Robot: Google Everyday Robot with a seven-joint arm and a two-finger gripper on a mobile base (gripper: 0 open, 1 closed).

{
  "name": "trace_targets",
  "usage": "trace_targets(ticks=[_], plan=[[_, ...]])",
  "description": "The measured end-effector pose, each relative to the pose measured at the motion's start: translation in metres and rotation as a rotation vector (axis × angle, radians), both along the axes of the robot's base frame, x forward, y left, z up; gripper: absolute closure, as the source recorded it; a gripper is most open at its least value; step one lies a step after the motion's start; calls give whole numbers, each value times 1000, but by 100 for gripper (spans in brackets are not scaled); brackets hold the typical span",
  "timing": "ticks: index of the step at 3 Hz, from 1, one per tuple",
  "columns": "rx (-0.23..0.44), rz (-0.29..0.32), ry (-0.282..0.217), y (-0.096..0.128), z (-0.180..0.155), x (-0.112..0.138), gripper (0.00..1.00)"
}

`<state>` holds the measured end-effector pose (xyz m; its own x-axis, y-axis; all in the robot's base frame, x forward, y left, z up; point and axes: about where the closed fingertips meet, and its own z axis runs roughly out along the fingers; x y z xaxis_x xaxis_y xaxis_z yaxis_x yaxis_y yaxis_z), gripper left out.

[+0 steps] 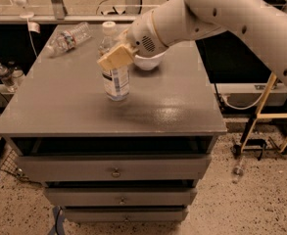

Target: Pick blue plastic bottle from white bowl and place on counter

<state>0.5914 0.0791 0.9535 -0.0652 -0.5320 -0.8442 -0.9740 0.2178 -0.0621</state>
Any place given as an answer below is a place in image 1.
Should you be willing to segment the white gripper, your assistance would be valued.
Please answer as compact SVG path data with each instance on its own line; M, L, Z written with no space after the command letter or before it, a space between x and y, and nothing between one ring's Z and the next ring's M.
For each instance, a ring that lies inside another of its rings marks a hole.
M168 47L159 36L155 20L156 12L156 9L152 9L136 18L120 35L122 43L100 57L97 64L103 70L109 71L132 64L136 53L146 58L164 53Z

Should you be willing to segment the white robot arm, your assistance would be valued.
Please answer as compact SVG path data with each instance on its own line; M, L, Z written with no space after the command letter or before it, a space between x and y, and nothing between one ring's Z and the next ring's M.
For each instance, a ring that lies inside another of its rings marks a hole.
M181 41L224 31L238 37L287 86L287 14L264 0L168 0L130 25L98 65L118 69Z

